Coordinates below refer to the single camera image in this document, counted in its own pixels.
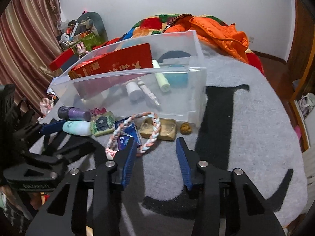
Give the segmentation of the red tea package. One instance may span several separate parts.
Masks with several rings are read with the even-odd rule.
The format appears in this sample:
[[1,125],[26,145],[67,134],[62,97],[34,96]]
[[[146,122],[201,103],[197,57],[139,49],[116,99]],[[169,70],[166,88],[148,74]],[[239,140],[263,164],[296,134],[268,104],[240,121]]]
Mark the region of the red tea package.
[[[68,76],[70,79],[114,73],[123,70],[152,68],[151,47],[148,43],[138,44],[102,54],[79,63],[73,67]],[[80,95],[93,96],[119,83],[114,76],[93,78],[75,83]]]

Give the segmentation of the white clear pen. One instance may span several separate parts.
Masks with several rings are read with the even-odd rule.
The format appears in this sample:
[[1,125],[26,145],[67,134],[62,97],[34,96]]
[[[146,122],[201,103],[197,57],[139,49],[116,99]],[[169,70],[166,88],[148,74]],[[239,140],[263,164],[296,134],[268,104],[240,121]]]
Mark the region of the white clear pen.
[[152,105],[159,107],[160,102],[157,99],[156,95],[147,87],[147,85],[140,78],[137,79],[137,84],[139,88],[142,90],[142,92],[146,95],[150,103]]

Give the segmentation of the mint green bottle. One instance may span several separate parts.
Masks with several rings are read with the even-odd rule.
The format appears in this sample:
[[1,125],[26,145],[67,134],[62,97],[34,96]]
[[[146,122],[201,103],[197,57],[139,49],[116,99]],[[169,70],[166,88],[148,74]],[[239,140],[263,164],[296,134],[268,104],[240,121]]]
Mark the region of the mint green bottle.
[[86,121],[68,121],[64,123],[62,130],[71,135],[90,136],[90,125]]

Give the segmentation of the purple bottle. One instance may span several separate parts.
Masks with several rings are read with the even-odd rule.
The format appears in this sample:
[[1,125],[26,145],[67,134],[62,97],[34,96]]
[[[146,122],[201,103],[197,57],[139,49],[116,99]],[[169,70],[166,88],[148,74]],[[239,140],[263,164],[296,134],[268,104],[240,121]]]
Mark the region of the purple bottle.
[[89,111],[75,107],[60,107],[57,114],[60,119],[64,120],[79,120],[87,122],[91,120],[91,114]]

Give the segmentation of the walnut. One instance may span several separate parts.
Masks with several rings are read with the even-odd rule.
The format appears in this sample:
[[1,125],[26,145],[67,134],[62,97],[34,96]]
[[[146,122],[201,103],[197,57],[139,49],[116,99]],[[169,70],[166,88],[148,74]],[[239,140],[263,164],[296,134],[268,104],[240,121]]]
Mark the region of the walnut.
[[190,123],[184,122],[180,126],[180,133],[182,135],[190,135],[192,133],[192,127],[190,126]]

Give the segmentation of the blue snack packet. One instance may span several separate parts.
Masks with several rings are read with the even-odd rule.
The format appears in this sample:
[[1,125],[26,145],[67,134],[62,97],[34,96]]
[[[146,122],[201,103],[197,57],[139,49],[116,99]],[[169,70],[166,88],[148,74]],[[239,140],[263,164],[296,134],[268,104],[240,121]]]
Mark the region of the blue snack packet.
[[123,130],[123,133],[117,139],[118,151],[124,150],[127,146],[130,138],[133,137],[137,142],[137,147],[142,145],[139,133],[137,131],[136,124],[131,121],[127,125],[127,128]]

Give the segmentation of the green patterned pouch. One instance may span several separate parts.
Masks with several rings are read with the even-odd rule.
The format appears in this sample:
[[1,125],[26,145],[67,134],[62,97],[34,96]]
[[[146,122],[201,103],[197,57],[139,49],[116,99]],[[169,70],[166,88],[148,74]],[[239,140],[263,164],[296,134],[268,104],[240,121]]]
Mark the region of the green patterned pouch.
[[91,118],[90,131],[95,137],[113,133],[115,126],[114,114],[109,111]]

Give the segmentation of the red gift box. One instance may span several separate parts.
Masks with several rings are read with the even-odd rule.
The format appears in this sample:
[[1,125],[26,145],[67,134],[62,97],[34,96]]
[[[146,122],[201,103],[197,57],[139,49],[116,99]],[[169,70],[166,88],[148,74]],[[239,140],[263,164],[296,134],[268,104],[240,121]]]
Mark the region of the red gift box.
[[58,57],[56,57],[50,64],[49,69],[51,71],[57,71],[59,69],[62,72],[70,68],[75,62],[77,62],[79,56],[74,52],[72,48],[69,48],[62,52]]

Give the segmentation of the grey black blanket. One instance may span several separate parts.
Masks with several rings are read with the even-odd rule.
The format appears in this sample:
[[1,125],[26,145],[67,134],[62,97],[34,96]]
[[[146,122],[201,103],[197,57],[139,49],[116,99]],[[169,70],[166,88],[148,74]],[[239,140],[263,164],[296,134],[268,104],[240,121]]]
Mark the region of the grey black blanket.
[[[298,137],[267,79],[251,65],[202,48],[207,106],[189,148],[217,168],[240,167],[288,226],[307,204]],[[158,142],[136,159],[123,192],[122,235],[190,235],[197,214],[188,197],[173,142]]]

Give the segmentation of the light green tube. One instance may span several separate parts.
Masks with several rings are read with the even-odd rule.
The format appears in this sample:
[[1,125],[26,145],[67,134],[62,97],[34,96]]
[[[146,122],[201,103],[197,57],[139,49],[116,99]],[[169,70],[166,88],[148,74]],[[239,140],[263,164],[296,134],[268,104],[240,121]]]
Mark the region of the light green tube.
[[[152,65],[154,69],[160,68],[160,65],[157,62],[157,60],[152,60]],[[170,84],[163,73],[155,73],[155,78],[162,92],[166,93],[170,91]]]

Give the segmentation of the teal round container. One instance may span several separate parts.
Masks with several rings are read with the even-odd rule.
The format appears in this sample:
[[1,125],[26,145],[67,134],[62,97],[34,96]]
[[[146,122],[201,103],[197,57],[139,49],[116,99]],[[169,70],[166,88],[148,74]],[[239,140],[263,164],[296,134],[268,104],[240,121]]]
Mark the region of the teal round container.
[[[169,65],[167,69],[186,69],[186,67],[184,65]],[[164,76],[172,89],[185,88],[188,85],[188,73],[171,72],[165,73]]]

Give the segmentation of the pink rabbit figurine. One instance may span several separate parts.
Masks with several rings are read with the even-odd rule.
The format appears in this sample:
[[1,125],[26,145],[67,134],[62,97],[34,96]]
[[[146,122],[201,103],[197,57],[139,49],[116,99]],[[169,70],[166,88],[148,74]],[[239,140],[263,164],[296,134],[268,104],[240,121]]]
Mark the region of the pink rabbit figurine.
[[79,57],[85,56],[89,52],[84,46],[84,43],[82,41],[77,43],[75,47],[76,47],[77,54]]

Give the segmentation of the clear plastic storage box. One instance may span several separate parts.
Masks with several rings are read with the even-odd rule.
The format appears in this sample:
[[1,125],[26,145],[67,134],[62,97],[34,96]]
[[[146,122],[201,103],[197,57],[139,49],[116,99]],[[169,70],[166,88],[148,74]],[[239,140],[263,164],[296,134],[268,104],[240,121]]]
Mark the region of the clear plastic storage box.
[[79,63],[112,55],[106,73],[79,74],[72,68],[52,80],[49,91],[69,107],[105,108],[117,118],[154,112],[160,118],[201,124],[206,76],[196,32],[173,32],[120,41],[91,51]]

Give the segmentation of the orange down jacket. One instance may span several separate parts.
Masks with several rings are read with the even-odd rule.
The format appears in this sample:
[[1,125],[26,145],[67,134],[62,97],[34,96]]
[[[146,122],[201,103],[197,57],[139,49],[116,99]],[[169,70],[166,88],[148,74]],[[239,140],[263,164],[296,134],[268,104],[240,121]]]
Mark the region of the orange down jacket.
[[198,17],[191,14],[181,14],[169,22],[164,32],[196,31],[203,44],[222,50],[235,59],[249,63],[246,50],[249,40],[243,31],[238,31],[235,24],[221,25],[213,18]]

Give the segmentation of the colourful patchwork quilt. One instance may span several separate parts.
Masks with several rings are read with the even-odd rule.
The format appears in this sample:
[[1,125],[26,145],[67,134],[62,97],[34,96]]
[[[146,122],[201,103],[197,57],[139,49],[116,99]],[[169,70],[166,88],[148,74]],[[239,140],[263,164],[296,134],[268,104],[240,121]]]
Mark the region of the colourful patchwork quilt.
[[229,28],[230,25],[227,25],[225,22],[221,21],[221,19],[216,18],[211,15],[191,15],[191,14],[157,14],[147,18],[144,18],[137,22],[123,37],[121,40],[127,40],[129,38],[135,38],[139,36],[148,36],[155,34],[162,34],[169,27],[176,25],[177,21],[181,18],[185,17],[198,17],[198,18],[207,18],[212,19],[212,21],[217,22],[221,26],[221,28],[225,28],[228,31],[226,33],[231,34],[231,30],[233,28]]

